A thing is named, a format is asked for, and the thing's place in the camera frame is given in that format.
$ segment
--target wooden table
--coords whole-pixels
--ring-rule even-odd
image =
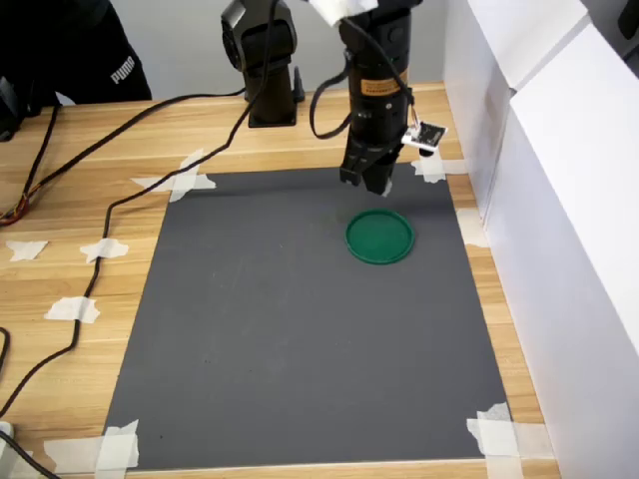
[[[444,159],[461,159],[443,86],[417,86],[415,99],[424,120],[450,128],[441,146]],[[45,320],[43,315],[61,297],[83,294],[93,266],[85,263],[79,248],[100,239],[107,205],[139,190],[131,178],[163,175],[194,150],[210,151],[222,144],[244,105],[241,98],[193,100],[152,116],[47,188],[25,220],[0,230],[0,324],[13,335],[0,383],[0,403],[4,403],[37,361],[69,343],[73,324]],[[40,177],[147,106],[130,103],[64,108]],[[204,164],[201,173],[338,167],[345,133],[324,142],[316,140],[309,127],[308,106],[308,102],[301,106],[296,128],[243,127],[232,147]],[[319,130],[327,131],[340,123],[347,108],[347,92],[326,94],[319,106]],[[27,120],[14,140],[0,144],[0,210],[17,200],[50,114],[45,111],[40,117]],[[403,162],[416,159],[416,150],[404,149]],[[468,176],[449,177],[448,181],[455,206],[475,208]],[[102,433],[167,202],[168,194],[152,194],[116,210],[111,237],[128,244],[130,251],[126,256],[104,262],[93,295],[100,317],[95,324],[83,325],[77,349],[41,370],[3,418],[16,426],[18,441],[35,451],[35,457],[45,466],[54,467],[54,463],[44,454],[43,441]],[[4,244],[6,240],[48,240],[49,245],[36,260],[9,262],[12,253]],[[471,245],[467,252],[514,420],[542,423],[490,250]],[[527,478],[559,477],[554,461],[526,462],[524,472]],[[165,475],[194,479],[300,476],[470,479],[486,477],[486,470],[483,460],[469,460]],[[157,474],[130,472],[129,476],[151,478]]]

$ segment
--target white tape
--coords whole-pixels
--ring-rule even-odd
[[[388,198],[391,192],[392,192],[392,180],[388,180],[388,183],[386,183],[386,189],[383,191],[381,196],[383,198]]]
[[[93,474],[97,479],[122,479],[137,467],[138,421],[109,427],[102,437],[45,441],[44,450],[56,463],[56,474]]]
[[[82,246],[80,251],[87,256],[87,263],[93,262],[100,257],[119,257],[129,252],[129,247],[116,239],[100,239],[95,244]]]
[[[460,208],[457,210],[457,221],[459,222],[464,244],[489,247],[488,238],[483,231],[483,224],[478,209]]]
[[[13,250],[10,261],[28,261],[35,259],[38,254],[49,244],[48,241],[7,241],[7,246]]]
[[[61,321],[80,319],[81,322],[93,324],[99,315],[95,299],[78,296],[63,297],[51,306],[44,318]]]
[[[25,451],[29,456],[33,457],[33,451]],[[31,467],[27,461],[22,459],[15,453],[15,464],[9,476],[10,479],[39,479],[40,473]]]
[[[204,155],[204,150],[200,149],[190,154],[181,164],[180,170],[192,165]],[[209,180],[206,175],[198,175],[200,166],[193,167],[185,173],[175,175],[169,180],[165,181],[158,187],[153,189],[155,193],[171,192],[169,198],[170,203],[174,203],[181,200],[186,193],[190,190],[214,190],[217,185],[215,182]],[[148,188],[152,184],[156,183],[160,177],[152,178],[133,178],[132,181],[137,183],[143,188]]]
[[[13,426],[8,422],[0,422],[0,431],[13,437]],[[15,452],[5,441],[0,439],[0,477],[8,477],[15,462]]]
[[[466,427],[486,457],[489,479],[523,479],[522,459],[554,459],[546,426],[512,422],[506,403],[478,411]]]
[[[430,157],[421,156],[417,162],[412,162],[415,175],[423,177],[427,183],[437,183],[446,180],[446,175],[467,175],[466,161],[446,160],[441,158],[441,152],[437,150]]]
[[[334,27],[339,20],[377,8],[377,0],[310,0],[318,13]]]

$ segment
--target white cardboard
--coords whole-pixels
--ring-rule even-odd
[[[578,0],[468,0],[508,86],[520,90],[585,27]]]
[[[637,471],[637,98],[586,28],[513,100],[486,222],[565,479]]]
[[[444,83],[485,218],[510,99],[589,18],[579,0],[454,0],[447,7]]]

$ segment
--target green plastic lid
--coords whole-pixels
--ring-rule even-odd
[[[369,264],[393,264],[408,256],[415,233],[408,221],[389,210],[371,210],[352,219],[346,229],[352,254]]]

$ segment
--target cable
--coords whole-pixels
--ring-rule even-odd
[[[0,438],[2,438],[14,451],[16,451],[18,455],[22,459],[24,459],[27,464],[33,467],[36,471],[38,471],[44,477],[46,477],[47,479],[60,479],[60,476],[55,475],[53,472],[49,471],[42,464],[36,461],[33,457],[27,454],[27,451],[25,451],[22,447],[20,447],[20,445],[14,439],[12,439],[11,436],[9,436],[7,433],[5,433],[4,431],[0,431]]]
[[[397,73],[397,69],[392,64],[392,60],[388,58],[388,55],[386,55],[386,52],[383,51],[383,48],[381,48],[381,45],[379,45],[377,41],[374,38],[372,38],[368,32],[366,32],[363,28],[361,28],[351,19],[346,17],[346,18],[343,18],[341,21],[345,23],[346,25],[348,25],[350,28],[352,28],[359,35],[361,35],[361,37],[363,37],[366,43],[370,47],[372,47],[373,50],[377,52],[377,54],[379,55],[379,58],[383,60],[383,62],[386,64],[386,66],[390,70],[390,73],[392,74],[392,78],[395,80],[395,82],[397,82],[397,85],[399,85],[401,92],[408,99],[408,103],[411,106],[413,106],[415,104],[415,98],[412,96],[412,93],[410,92],[410,88],[408,88],[405,82],[401,79],[401,77],[399,76],[399,73]]]
[[[24,185],[24,189],[22,190],[22,196],[20,197],[20,201],[16,204],[16,206],[9,210],[7,213],[0,214],[0,226],[8,226],[16,223],[20,220],[25,214],[29,207],[28,202],[28,194],[31,189],[31,185],[36,176],[38,168],[40,168],[40,164],[42,163],[42,158],[44,157],[44,153],[49,146],[49,141],[51,140],[51,134],[53,133],[53,127],[56,124],[56,120],[58,119],[58,113],[60,112],[60,105],[56,105],[53,107],[53,113],[51,114],[51,120],[49,121],[49,127],[47,128],[47,133],[44,136],[44,140],[42,142],[42,146],[40,147],[40,151],[36,156],[33,165],[31,166],[31,171],[29,172],[29,176],[27,177],[27,181]]]
[[[52,174],[50,174],[47,177],[45,177],[35,187],[33,187],[33,189],[31,189],[31,183],[33,182],[33,179],[35,177],[35,173],[36,173],[38,167],[40,166],[40,162],[42,160],[42,157],[44,156],[44,152],[46,151],[47,145],[49,144],[49,139],[51,138],[51,133],[53,131],[53,127],[54,127],[55,122],[56,122],[56,118],[57,118],[59,107],[55,107],[54,111],[53,111],[53,115],[51,117],[51,123],[49,124],[49,130],[47,131],[47,135],[45,136],[45,140],[44,140],[44,142],[42,144],[40,152],[38,153],[38,157],[36,158],[36,161],[34,162],[34,165],[33,165],[32,169],[31,169],[30,174],[29,174],[29,179],[27,180],[27,183],[25,185],[25,191],[22,194],[22,198],[20,199],[20,202],[12,210],[10,210],[9,212],[5,213],[4,215],[0,215],[0,227],[6,227],[6,226],[9,226],[9,225],[13,225],[14,223],[16,223],[16,222],[20,221],[22,218],[24,218],[24,216],[27,214],[27,212],[29,210],[29,201],[31,200],[31,198],[33,198],[33,196],[42,187],[44,187],[48,183],[52,182],[57,177],[67,173],[69,170],[71,170],[73,167],[78,165],[78,163],[80,163],[82,160],[87,158],[89,155],[91,155],[92,153],[96,152],[100,148],[104,147],[107,143],[109,143],[113,139],[119,137],[124,132],[126,132],[127,130],[129,130],[133,126],[137,125],[138,123],[140,123],[145,118],[147,118],[147,117],[153,115],[154,113],[156,113],[156,112],[158,112],[160,110],[163,110],[163,109],[165,109],[165,108],[167,108],[167,107],[169,107],[171,105],[175,105],[177,103],[185,102],[187,100],[192,100],[192,99],[196,99],[196,98],[234,97],[234,96],[242,94],[245,90],[246,89],[243,88],[242,90],[239,90],[237,92],[233,92],[233,93],[229,93],[229,94],[222,94],[222,95],[218,95],[218,94],[183,95],[183,96],[171,98],[169,100],[165,100],[164,102],[160,102],[160,103],[158,103],[156,105],[153,105],[153,106],[147,108],[146,110],[143,110],[139,114],[137,114],[135,117],[133,117],[127,123],[125,123],[124,125],[118,127],[116,130],[111,132],[109,135],[107,135],[103,139],[101,139],[98,142],[96,142],[93,145],[91,145],[89,148],[84,150],[79,155],[77,155],[74,158],[72,158],[70,161],[68,161],[66,164],[64,164],[62,167],[60,167],[58,170],[56,170]]]
[[[0,326],[0,332],[4,336],[4,342],[2,343],[2,352],[0,352],[0,373],[2,373],[2,366],[4,365],[4,360],[7,358],[7,354],[9,353],[9,346],[11,345],[11,334],[9,334],[9,331],[2,326]]]
[[[337,85],[338,83],[348,78],[348,74],[350,73],[350,69],[352,68],[352,53],[349,50],[346,50],[343,52],[343,54],[346,59],[346,64],[343,67],[341,73],[332,78],[329,78],[321,85],[319,85],[319,88],[316,90],[315,94],[313,95],[313,100],[311,101],[311,111],[309,113],[309,117],[311,120],[311,130],[313,130],[313,134],[320,140],[328,140],[329,138],[336,137],[341,132],[343,132],[348,125],[350,125],[351,114],[348,114],[343,122],[341,122],[341,125],[339,125],[331,132],[319,134],[316,130],[316,108],[318,107],[318,102],[320,101],[321,95],[326,90],[326,88]]]
[[[109,227],[110,227],[110,223],[111,223],[111,215],[113,213],[114,208],[116,208],[116,207],[118,207],[120,205],[124,205],[124,204],[126,204],[128,202],[131,202],[131,201],[133,201],[133,200],[135,200],[135,199],[137,199],[139,197],[142,197],[143,195],[147,194],[148,192],[151,192],[156,187],[158,187],[159,185],[161,185],[164,182],[166,182],[168,179],[174,177],[175,175],[179,175],[179,174],[185,173],[185,172],[195,168],[196,166],[201,165],[202,163],[204,163],[207,160],[211,159],[212,157],[214,157],[218,153],[223,152],[224,150],[227,150],[231,146],[233,140],[235,139],[235,136],[236,136],[238,130],[240,129],[240,126],[242,125],[244,120],[247,118],[247,116],[249,115],[251,110],[253,109],[253,106],[256,104],[257,100],[259,99],[261,94],[264,92],[264,89],[265,89],[265,87],[267,85],[268,72],[269,72],[269,63],[270,63],[270,60],[271,60],[271,47],[272,47],[271,43],[272,43],[272,38],[273,38],[272,32],[273,32],[273,25],[275,23],[276,7],[277,7],[279,1],[280,0],[272,0],[271,1],[271,7],[270,7],[270,10],[269,10],[269,22],[268,22],[268,26],[267,26],[266,46],[265,46],[265,55],[264,55],[265,61],[264,61],[264,67],[263,67],[263,71],[262,71],[262,79],[261,79],[261,82],[260,82],[260,87],[259,87],[258,92],[256,93],[256,95],[249,101],[249,103],[245,107],[244,111],[242,112],[242,114],[240,115],[238,120],[235,122],[233,127],[231,128],[231,132],[229,133],[229,137],[227,138],[226,142],[223,145],[221,145],[220,147],[218,147],[215,150],[213,150],[212,152],[210,152],[207,155],[203,156],[202,158],[200,158],[196,162],[190,164],[189,166],[181,168],[179,170],[172,171],[172,172],[166,174],[160,180],[157,180],[154,184],[150,185],[147,188],[144,188],[140,192],[137,192],[134,195],[130,195],[130,196],[126,197],[126,198],[123,198],[121,200],[117,200],[116,202],[111,203],[109,205],[109,207],[107,208],[107,213],[106,213],[106,216],[105,216],[104,230],[103,230],[103,234],[102,234],[102,238],[103,239],[105,239],[109,235]],[[93,289],[94,289],[94,287],[96,285],[96,282],[98,280],[98,276],[100,274],[100,265],[101,265],[101,263],[102,263],[102,258],[101,257],[97,257],[96,261],[95,261],[93,275],[91,276],[91,280],[89,281],[89,285],[87,286],[87,289],[86,289],[85,294],[84,294],[84,296],[87,297],[87,298],[90,297],[90,295],[93,292]],[[36,364],[27,373],[27,375],[22,379],[22,381],[20,381],[20,384],[18,384],[18,387],[14,390],[14,392],[9,397],[9,400],[7,401],[7,403],[4,405],[4,407],[0,411],[0,418],[2,416],[4,416],[4,414],[6,414],[6,412],[9,410],[9,408],[11,407],[13,402],[15,401],[16,397],[18,396],[18,394],[20,393],[22,388],[24,388],[24,386],[27,384],[29,379],[31,379],[31,377],[40,368],[42,368],[44,365],[46,365],[50,361],[60,357],[61,355],[65,354],[66,352],[69,352],[69,351],[71,351],[72,349],[75,348],[76,344],[78,343],[79,334],[80,334],[80,320],[79,319],[75,319],[75,321],[74,321],[74,329],[73,329],[73,337],[72,337],[72,340],[71,340],[71,344],[69,344],[69,346],[65,347],[64,349],[60,349],[58,352],[55,352],[55,353],[51,354],[50,356],[46,357],[45,359],[40,361],[38,364]],[[16,452],[18,452],[21,455],[21,457],[23,457],[23,459],[27,460],[25,456],[28,457],[28,454],[24,453],[24,450],[15,441],[13,441],[9,436],[7,436],[4,433],[1,433],[0,434],[0,438],[4,439],[9,446],[11,446],[13,449],[15,449]],[[40,472],[41,474],[45,475],[45,477],[57,479],[56,475],[54,475],[53,473],[47,471],[40,464],[38,464],[37,462],[31,460],[31,458],[29,458],[29,460],[27,460],[27,462],[29,462],[30,465],[32,465],[36,470],[38,470],[38,472]]]

